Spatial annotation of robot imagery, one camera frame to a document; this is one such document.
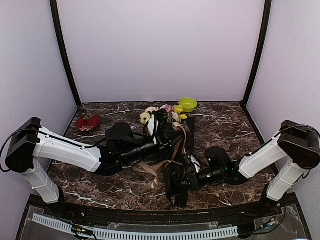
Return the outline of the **pink fake flower stem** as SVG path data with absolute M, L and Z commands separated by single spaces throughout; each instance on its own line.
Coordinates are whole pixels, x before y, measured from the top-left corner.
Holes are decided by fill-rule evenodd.
M 150 107 L 148 107 L 144 112 L 145 112 L 145 113 L 153 113 L 153 112 L 157 112 L 158 110 L 159 110 L 158 107 L 150 106 Z
M 167 113 L 171 113 L 173 111 L 173 106 L 169 104 L 162 105 L 160 110 L 165 110 Z

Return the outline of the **beige ribbon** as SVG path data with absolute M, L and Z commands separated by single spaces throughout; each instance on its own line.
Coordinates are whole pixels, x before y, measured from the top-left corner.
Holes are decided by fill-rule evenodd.
M 147 174 L 152 174 L 155 178 L 151 184 L 151 188 L 155 189 L 159 183 L 160 183 L 160 176 L 158 171 L 162 168 L 165 167 L 167 168 L 170 164 L 174 163 L 177 165 L 182 166 L 183 164 L 180 162 L 176 161 L 176 158 L 178 157 L 178 153 L 181 154 L 186 154 L 186 142 L 187 142 L 187 132 L 185 128 L 178 122 L 174 122 L 172 124 L 172 128 L 179 133 L 183 133 L 183 139 L 180 139 L 177 141 L 177 143 L 174 145 L 173 153 L 171 158 L 165 159 L 157 164 L 154 165 L 149 165 L 148 163 L 141 161 L 134 165 L 132 167 L 133 171 L 137 173 L 147 173 Z

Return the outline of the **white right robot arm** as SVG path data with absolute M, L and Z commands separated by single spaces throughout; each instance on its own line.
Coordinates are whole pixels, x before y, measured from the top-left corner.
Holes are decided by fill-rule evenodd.
M 227 183 L 238 186 L 257 173 L 286 159 L 287 162 L 264 191 L 264 199 L 255 205 L 255 213 L 266 217 L 275 203 L 304 175 L 320 164 L 320 133 L 313 127 L 290 120 L 282 122 L 279 131 L 262 146 L 238 161 L 231 161 L 226 150 L 211 147 L 206 151 L 209 167 L 187 175 L 192 190 L 207 184 Z

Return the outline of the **yellow fake flower stem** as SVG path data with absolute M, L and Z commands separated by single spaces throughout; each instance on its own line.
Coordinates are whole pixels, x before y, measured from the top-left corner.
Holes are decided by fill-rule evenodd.
M 183 120 L 186 120 L 188 116 L 184 113 L 184 109 L 180 105 L 174 105 L 171 110 L 172 119 L 175 122 L 181 123 Z

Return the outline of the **black wrapping paper sheet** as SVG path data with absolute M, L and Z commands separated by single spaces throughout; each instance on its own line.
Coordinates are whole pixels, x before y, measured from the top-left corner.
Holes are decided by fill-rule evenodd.
M 185 122 L 189 129 L 189 132 L 186 131 L 186 154 L 178 153 L 175 159 L 178 163 L 182 163 L 182 165 L 171 163 L 168 167 L 164 168 L 165 196 L 173 206 L 178 208 L 185 208 L 188 203 L 190 187 L 187 182 L 187 174 L 189 166 L 185 164 L 183 157 L 184 155 L 192 155 L 195 142 L 195 119 L 192 117 L 187 118 Z M 176 137 L 172 142 L 173 150 L 170 151 L 172 154 L 174 145 L 178 140 L 184 139 L 183 135 L 182 132 L 176 131 Z

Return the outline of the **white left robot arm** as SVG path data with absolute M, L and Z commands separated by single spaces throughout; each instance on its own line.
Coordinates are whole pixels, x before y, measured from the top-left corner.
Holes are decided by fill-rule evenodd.
M 63 191 L 52 182 L 36 158 L 109 177 L 121 172 L 127 163 L 169 150 L 173 143 L 163 128 L 164 124 L 156 121 L 150 135 L 136 139 L 130 125 L 120 122 L 108 129 L 102 140 L 88 145 L 55 134 L 41 126 L 39 118 L 32 117 L 7 137 L 1 149 L 7 149 L 7 171 L 23 175 L 58 217 L 67 218 L 71 208 L 63 201 Z

